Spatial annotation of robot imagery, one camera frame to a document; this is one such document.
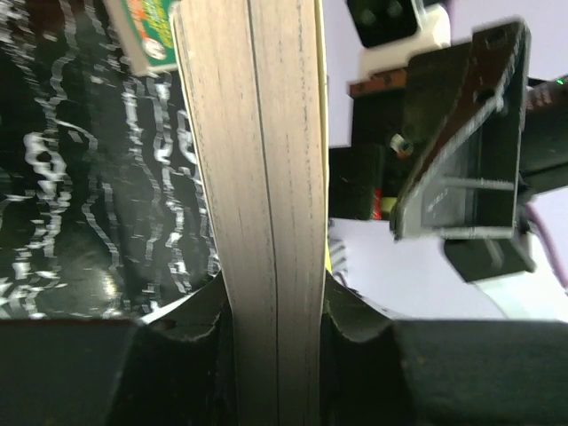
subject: small book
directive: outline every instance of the small book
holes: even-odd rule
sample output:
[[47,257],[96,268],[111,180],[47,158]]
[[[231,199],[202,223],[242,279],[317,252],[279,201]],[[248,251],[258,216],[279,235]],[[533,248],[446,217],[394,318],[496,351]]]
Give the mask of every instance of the small book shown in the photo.
[[105,0],[132,74],[157,74],[178,67],[170,28],[170,10],[177,1]]
[[233,311],[241,424],[320,424],[327,93],[318,0],[182,0],[171,24]]

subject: black mechanical part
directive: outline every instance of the black mechanical part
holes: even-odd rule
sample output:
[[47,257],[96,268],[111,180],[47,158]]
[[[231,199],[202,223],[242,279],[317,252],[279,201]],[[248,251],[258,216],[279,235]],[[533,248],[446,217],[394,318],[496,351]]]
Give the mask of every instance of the black mechanical part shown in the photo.
[[445,240],[444,254],[464,282],[488,280],[521,272],[534,272],[530,225],[526,205],[533,190],[519,179],[515,233],[508,239]]
[[329,151],[329,215],[369,220],[382,176],[383,148],[366,145]]
[[417,0],[347,0],[363,46],[375,48],[416,34],[420,29]]
[[529,37],[515,21],[411,59],[403,136],[424,149],[390,217],[397,240],[512,237]]

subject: black plastic bracket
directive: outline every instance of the black plastic bracket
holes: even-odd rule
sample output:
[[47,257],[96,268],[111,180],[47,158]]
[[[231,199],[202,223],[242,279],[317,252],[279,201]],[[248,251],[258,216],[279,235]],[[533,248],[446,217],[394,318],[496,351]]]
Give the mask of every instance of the black plastic bracket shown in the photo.
[[396,239],[513,237],[529,39],[514,21],[411,59],[402,136],[418,155],[390,216]]

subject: purple cable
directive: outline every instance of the purple cable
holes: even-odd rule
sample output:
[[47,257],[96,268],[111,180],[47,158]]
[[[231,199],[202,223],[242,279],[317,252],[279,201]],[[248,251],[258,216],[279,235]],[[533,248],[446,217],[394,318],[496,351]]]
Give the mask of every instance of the purple cable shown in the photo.
[[538,233],[538,237],[542,247],[544,248],[545,253],[547,254],[548,262],[550,263],[550,267],[552,268],[553,273],[556,275],[558,281],[564,288],[564,290],[568,290],[568,276],[566,275],[566,271],[562,266],[562,262],[558,256],[558,252],[556,251],[556,247],[554,242],[552,241],[552,237],[548,232],[547,227],[544,225],[544,221],[542,217],[540,217],[539,213],[536,211],[536,208],[532,204],[526,205],[526,214],[531,221]]

